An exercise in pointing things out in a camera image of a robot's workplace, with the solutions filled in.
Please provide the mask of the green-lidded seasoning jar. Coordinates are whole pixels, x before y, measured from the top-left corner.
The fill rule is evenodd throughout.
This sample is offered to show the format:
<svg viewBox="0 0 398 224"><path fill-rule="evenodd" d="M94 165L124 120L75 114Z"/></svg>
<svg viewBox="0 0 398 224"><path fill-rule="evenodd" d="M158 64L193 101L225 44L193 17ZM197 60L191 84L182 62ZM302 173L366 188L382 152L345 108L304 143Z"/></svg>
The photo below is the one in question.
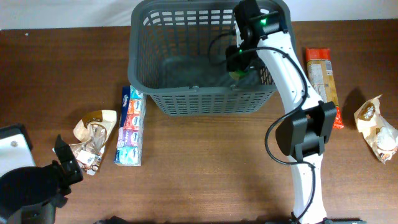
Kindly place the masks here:
<svg viewBox="0 0 398 224"><path fill-rule="evenodd" d="M233 80L242 80L243 78L247 77L249 74L250 72L245 72L242 70L229 72L229 75Z"/></svg>

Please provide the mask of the beige white rice bag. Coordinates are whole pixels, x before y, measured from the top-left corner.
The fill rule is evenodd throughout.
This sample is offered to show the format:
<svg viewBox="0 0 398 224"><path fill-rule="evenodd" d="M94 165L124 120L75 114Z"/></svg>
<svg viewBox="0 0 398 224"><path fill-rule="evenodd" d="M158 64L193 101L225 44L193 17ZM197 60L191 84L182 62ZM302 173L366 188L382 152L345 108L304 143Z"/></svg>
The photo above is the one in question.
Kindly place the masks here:
<svg viewBox="0 0 398 224"><path fill-rule="evenodd" d="M381 115L380 97L366 101L355 113L354 120L359 133L380 162L385 164L397 152L397 129Z"/></svg>

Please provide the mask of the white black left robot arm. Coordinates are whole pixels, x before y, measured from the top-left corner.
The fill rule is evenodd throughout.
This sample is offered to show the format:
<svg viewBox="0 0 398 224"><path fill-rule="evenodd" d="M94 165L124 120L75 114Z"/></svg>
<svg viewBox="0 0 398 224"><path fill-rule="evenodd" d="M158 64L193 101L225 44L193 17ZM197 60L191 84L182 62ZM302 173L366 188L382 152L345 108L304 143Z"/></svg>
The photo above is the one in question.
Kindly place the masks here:
<svg viewBox="0 0 398 224"><path fill-rule="evenodd" d="M57 208L66 205L70 186L83 174L71 147L58 136L58 157L39 167L22 124L1 128L1 223L54 223Z"/></svg>

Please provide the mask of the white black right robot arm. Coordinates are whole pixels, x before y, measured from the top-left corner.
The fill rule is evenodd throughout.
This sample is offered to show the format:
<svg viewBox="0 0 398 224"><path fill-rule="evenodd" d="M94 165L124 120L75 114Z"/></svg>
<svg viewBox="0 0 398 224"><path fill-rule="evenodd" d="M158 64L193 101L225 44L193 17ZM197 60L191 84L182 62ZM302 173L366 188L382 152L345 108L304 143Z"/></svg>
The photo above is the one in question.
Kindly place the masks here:
<svg viewBox="0 0 398 224"><path fill-rule="evenodd" d="M270 71L284 106L284 115L268 128L286 160L271 159L292 171L294 207L291 223L329 223L323 204L321 166L337 114L314 90L299 63L282 8L261 12L257 1L241 1L233 9L237 44L226 49L226 68L243 74L263 64Z"/></svg>

